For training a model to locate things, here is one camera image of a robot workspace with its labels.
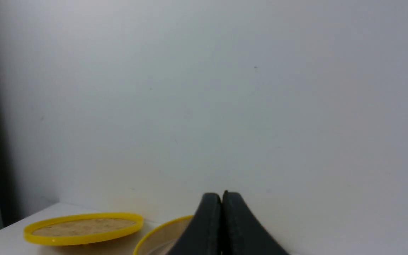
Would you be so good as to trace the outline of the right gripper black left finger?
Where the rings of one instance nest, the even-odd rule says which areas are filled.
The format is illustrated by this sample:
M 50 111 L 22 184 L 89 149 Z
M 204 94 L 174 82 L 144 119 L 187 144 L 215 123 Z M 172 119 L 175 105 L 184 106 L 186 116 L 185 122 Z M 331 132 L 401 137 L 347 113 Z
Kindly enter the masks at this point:
M 169 255 L 220 255 L 222 203 L 216 193 L 205 193 L 187 228 Z

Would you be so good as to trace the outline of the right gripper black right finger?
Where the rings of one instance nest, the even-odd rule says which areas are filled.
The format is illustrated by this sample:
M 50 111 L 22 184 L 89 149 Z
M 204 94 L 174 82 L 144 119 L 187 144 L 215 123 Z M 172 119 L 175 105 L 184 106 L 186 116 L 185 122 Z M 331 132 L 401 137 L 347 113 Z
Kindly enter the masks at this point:
M 223 255 L 288 255 L 254 216 L 238 192 L 222 196 Z

